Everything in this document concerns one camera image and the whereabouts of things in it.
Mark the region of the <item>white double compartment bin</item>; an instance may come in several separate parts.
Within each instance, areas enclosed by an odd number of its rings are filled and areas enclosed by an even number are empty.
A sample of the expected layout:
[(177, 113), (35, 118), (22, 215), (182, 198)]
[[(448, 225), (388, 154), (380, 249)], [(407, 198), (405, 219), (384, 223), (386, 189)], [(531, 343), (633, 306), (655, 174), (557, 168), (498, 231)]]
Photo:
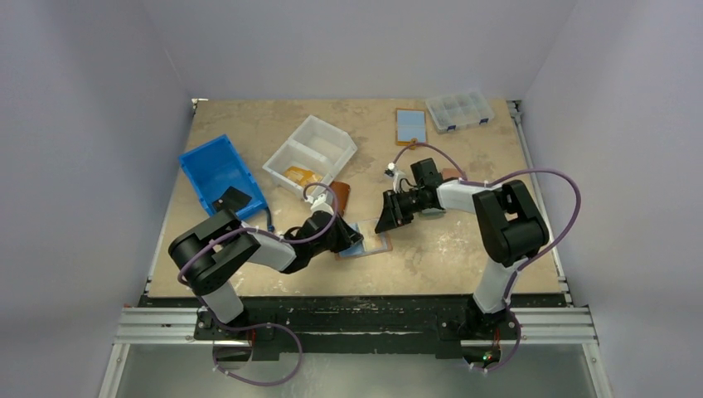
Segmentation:
[(309, 115), (264, 163), (274, 185), (303, 197), (303, 186), (284, 175), (290, 167), (308, 170), (329, 184), (356, 154), (357, 146), (344, 130)]

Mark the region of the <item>gold card from holder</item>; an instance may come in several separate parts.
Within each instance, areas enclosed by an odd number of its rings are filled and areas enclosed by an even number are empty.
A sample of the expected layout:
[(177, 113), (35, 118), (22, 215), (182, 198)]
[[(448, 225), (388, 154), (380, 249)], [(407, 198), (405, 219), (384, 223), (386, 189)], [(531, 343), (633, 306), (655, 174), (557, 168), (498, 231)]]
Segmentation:
[(293, 173), (292, 180), (295, 180), (300, 187), (306, 187), (310, 183), (320, 182), (322, 176), (310, 170), (300, 170)]

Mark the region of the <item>gold credit card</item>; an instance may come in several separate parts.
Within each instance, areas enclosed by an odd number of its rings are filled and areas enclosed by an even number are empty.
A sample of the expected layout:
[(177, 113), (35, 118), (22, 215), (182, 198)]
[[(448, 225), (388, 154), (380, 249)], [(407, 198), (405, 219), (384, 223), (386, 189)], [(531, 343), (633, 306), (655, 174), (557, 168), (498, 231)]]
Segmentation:
[(283, 175), (288, 180), (296, 183), (299, 186), (305, 185), (307, 183), (309, 174), (309, 170), (295, 166), (288, 167), (283, 173)]

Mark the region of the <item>aluminium frame rail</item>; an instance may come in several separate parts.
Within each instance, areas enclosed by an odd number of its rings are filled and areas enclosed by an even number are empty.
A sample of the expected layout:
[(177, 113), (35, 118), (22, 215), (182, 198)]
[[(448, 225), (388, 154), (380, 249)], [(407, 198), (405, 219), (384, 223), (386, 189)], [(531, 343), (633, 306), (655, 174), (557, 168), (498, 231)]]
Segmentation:
[[(351, 187), (345, 217), (369, 221), (390, 185), (382, 173), (394, 157), (408, 167), (432, 157), (458, 163), (473, 179), (492, 180), (526, 165), (516, 103), (491, 99), (494, 119), (476, 128), (436, 132), (429, 147), (402, 152), (395, 143), (398, 109), (421, 99), (208, 100), (196, 107), (187, 147), (226, 135), (271, 205), (279, 231), (303, 221), (305, 207), (274, 184), (264, 163), (308, 117), (347, 132), (357, 147), (341, 170)], [(418, 219), (390, 233), (390, 251), (351, 260), (320, 255), (285, 276), (258, 265), (235, 274), (250, 311), (275, 313), (288, 332), (255, 343), (255, 361), (236, 378), (219, 373), (211, 342), (197, 341), (196, 305), (177, 283), (167, 244), (203, 220), (184, 174), (177, 177), (162, 227), (148, 292), (126, 308), (105, 372), (103, 397), (595, 397), (608, 394), (593, 320), (570, 302), (557, 255), (545, 255), (517, 285), (522, 325), (501, 345), (510, 361), (487, 374), (462, 359), (436, 358), (449, 344), (437, 314), (457, 312), (478, 285), (486, 261), (474, 218)]]

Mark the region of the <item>gold card in holder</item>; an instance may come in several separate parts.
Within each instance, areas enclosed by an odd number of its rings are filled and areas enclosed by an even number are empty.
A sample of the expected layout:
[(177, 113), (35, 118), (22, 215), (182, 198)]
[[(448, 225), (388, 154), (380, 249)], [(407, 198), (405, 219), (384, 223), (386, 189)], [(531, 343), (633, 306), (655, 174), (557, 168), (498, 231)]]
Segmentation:
[(387, 251), (389, 244), (385, 234), (369, 234), (364, 239), (364, 248), (366, 252), (376, 253)]

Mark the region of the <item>clear plastic organizer box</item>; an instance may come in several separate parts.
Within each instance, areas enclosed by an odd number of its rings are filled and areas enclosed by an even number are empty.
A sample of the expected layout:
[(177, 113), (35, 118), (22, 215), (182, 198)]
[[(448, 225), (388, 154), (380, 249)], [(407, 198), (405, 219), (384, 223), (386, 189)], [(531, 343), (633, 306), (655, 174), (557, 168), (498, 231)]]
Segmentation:
[(491, 105), (479, 90), (430, 97), (425, 100), (425, 106), (439, 133), (483, 126), (495, 117)]

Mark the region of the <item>green card holder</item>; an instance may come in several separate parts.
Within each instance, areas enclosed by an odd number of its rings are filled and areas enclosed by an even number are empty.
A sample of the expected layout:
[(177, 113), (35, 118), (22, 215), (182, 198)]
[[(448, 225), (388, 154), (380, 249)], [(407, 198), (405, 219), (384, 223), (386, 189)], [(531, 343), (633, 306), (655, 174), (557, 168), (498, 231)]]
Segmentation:
[(428, 208), (422, 210), (419, 215), (425, 218), (437, 218), (443, 216), (444, 214), (444, 209)]

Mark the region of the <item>orange open card holder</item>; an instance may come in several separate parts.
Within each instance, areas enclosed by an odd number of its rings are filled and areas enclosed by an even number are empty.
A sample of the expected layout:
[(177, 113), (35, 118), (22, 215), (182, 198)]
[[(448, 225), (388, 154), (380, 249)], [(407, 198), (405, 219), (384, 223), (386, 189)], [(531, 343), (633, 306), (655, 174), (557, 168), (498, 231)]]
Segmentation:
[(425, 112), (422, 109), (395, 110), (395, 144), (427, 143)]

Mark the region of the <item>brown leather card holder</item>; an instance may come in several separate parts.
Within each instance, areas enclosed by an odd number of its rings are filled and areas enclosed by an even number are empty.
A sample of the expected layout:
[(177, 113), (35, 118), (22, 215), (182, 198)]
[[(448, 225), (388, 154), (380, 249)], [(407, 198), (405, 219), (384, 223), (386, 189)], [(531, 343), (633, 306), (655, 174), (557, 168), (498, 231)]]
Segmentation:
[(330, 188), (335, 192), (335, 195), (337, 197), (337, 207), (339, 216), (344, 217), (347, 209), (347, 204), (349, 202), (351, 186), (345, 182), (333, 181), (330, 184)]

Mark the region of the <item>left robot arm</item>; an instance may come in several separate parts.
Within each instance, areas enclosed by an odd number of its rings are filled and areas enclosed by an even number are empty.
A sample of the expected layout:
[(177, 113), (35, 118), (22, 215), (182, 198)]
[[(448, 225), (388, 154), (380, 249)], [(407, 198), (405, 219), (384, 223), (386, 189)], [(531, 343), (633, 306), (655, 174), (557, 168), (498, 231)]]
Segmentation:
[(167, 252), (179, 268), (179, 283), (202, 299), (220, 322), (242, 328), (248, 315), (230, 278), (243, 265), (293, 274), (323, 252), (337, 254), (362, 241), (360, 232), (330, 211), (315, 211), (301, 226), (275, 235), (225, 210), (178, 236)]

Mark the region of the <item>black card holder in bin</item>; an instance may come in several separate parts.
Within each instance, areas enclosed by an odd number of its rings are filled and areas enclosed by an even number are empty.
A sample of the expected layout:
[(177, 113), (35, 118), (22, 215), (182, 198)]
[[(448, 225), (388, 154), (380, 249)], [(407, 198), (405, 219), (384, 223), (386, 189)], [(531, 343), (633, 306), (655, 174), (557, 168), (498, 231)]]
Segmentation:
[(252, 197), (235, 188), (228, 187), (224, 193), (212, 202), (213, 214), (227, 210), (233, 212), (240, 220), (255, 214), (255, 209), (250, 205)]

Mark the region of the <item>blue plastic bin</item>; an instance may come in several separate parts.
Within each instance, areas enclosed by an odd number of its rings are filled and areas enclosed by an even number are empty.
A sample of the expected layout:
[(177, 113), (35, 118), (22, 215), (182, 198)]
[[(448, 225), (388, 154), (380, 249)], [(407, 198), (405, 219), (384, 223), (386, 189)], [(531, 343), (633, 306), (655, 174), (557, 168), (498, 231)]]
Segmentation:
[(253, 174), (224, 134), (180, 155), (179, 163), (198, 201), (210, 216), (214, 215), (212, 202), (228, 187), (252, 197), (250, 205), (255, 209), (252, 216), (269, 207)]

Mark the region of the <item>black mounting base plate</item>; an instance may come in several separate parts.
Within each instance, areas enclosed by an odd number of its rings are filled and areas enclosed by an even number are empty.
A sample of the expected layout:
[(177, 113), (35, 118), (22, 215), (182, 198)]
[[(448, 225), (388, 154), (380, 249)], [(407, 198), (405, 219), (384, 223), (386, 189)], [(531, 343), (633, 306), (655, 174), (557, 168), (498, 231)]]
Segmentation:
[(477, 331), (459, 326), (469, 294), (261, 297), (244, 298), (247, 324), (234, 328), (202, 309), (194, 338), (237, 342), (254, 351), (257, 361), (282, 353), (423, 354), (438, 359), (466, 358), (496, 362), (500, 349), (517, 337), (526, 322), (521, 310), (564, 309), (556, 294), (520, 294), (517, 308), (500, 323)]

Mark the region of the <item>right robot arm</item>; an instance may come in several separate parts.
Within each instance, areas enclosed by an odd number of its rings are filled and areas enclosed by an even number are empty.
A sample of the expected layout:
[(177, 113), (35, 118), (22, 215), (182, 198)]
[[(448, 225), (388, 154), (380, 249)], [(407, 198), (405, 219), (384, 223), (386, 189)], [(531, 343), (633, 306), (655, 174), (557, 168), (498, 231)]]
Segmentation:
[(537, 257), (550, 240), (528, 188), (521, 180), (498, 187), (476, 187), (457, 178), (445, 179), (431, 158), (411, 164), (410, 169), (413, 186), (404, 191), (396, 178), (393, 188), (383, 193), (375, 232), (406, 226), (419, 213), (473, 213), (488, 259), (459, 327), (477, 331), (495, 326), (507, 316), (521, 266)]

